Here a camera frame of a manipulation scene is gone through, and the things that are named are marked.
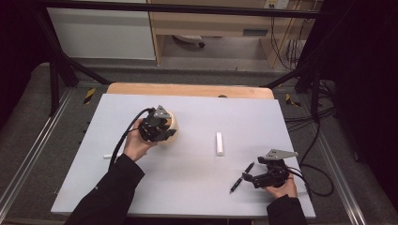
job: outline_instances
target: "black sleeve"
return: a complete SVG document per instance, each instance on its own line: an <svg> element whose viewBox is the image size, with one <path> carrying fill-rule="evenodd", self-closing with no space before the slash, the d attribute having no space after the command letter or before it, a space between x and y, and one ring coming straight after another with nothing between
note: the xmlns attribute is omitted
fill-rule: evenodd
<svg viewBox="0 0 398 225"><path fill-rule="evenodd" d="M144 172L126 155L74 209L65 224L123 224Z"/></svg>
<svg viewBox="0 0 398 225"><path fill-rule="evenodd" d="M285 195L272 202L267 211L270 225L307 224L298 198Z"/></svg>

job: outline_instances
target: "tape roll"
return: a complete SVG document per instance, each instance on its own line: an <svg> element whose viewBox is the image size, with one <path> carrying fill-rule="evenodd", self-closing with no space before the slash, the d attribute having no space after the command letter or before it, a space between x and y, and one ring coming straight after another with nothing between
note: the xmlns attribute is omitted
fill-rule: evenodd
<svg viewBox="0 0 398 225"><path fill-rule="evenodd" d="M159 142L159 143L170 143L176 139L176 136L178 136L179 127L178 127L178 122L176 120L176 116L170 111L167 111L167 112L172 117L172 124L170 125L169 129L175 129L176 133L173 136L169 137L166 141Z"/></svg>

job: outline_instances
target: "person's hand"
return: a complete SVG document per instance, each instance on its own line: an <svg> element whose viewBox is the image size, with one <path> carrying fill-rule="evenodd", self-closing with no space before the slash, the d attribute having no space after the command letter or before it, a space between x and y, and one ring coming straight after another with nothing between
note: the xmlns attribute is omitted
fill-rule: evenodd
<svg viewBox="0 0 398 225"><path fill-rule="evenodd" d="M286 182L280 187L264 187L264 190L271 193L275 199L281 198L284 195L288 195L289 198L297 198L298 190L296 188L293 174L290 173L287 177Z"/></svg>
<svg viewBox="0 0 398 225"><path fill-rule="evenodd" d="M132 126L133 131L127 135L126 144L123 151L123 153L133 161L137 161L143 157L149 148L158 144L157 142L146 142L141 137L141 134L137 128L142 121L142 119L139 119Z"/></svg>

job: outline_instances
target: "white tabletop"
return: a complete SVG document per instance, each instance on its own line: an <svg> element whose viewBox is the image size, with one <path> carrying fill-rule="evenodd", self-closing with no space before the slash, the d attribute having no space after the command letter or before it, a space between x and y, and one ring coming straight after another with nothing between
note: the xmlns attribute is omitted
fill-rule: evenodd
<svg viewBox="0 0 398 225"><path fill-rule="evenodd" d="M158 144L137 164L145 172L129 210L142 217L260 218L273 198L242 181L232 185L248 165L251 174L267 171L257 157L271 148L293 151L278 100L223 97L103 95L55 200L52 212L69 214L106 174L122 133L141 110L162 105L179 124L175 141ZM216 132L222 133L224 156L216 155ZM288 166L298 168L295 157ZM303 182L295 179L307 218L313 205Z"/></svg>

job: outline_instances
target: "black pen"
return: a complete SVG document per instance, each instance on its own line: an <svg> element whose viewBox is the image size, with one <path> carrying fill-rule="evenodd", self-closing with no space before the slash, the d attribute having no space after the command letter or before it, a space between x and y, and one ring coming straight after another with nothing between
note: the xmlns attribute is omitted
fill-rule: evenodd
<svg viewBox="0 0 398 225"><path fill-rule="evenodd" d="M248 173L252 167L254 165L254 162L252 162L249 167L245 170L245 173ZM234 190L237 188L237 186L240 184L240 182L242 182L242 176L240 176L240 178L235 182L235 184L232 186L231 190L229 191L229 193L231 194L232 192L234 192Z"/></svg>

